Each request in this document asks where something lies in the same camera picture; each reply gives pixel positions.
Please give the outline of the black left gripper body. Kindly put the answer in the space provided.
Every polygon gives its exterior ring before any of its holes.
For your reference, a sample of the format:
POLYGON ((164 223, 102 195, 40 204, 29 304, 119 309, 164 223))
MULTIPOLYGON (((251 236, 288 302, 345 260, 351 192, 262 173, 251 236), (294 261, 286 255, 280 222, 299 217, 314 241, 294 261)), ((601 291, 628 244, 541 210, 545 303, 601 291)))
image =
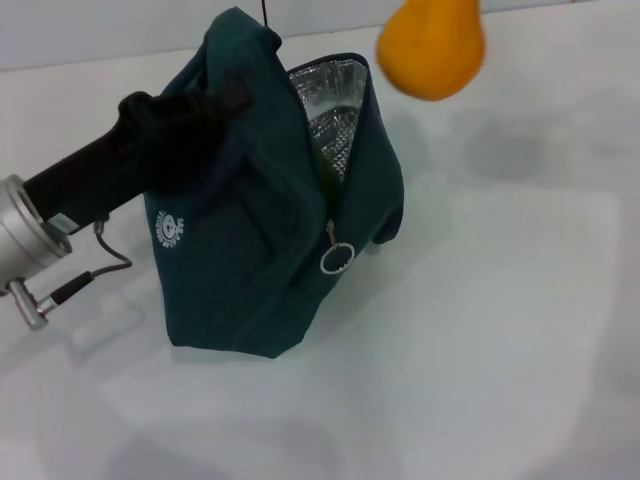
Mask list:
POLYGON ((24 182, 40 217, 68 218, 73 234, 138 195, 195 177, 224 132, 219 98, 197 92, 136 92, 103 136, 24 182))

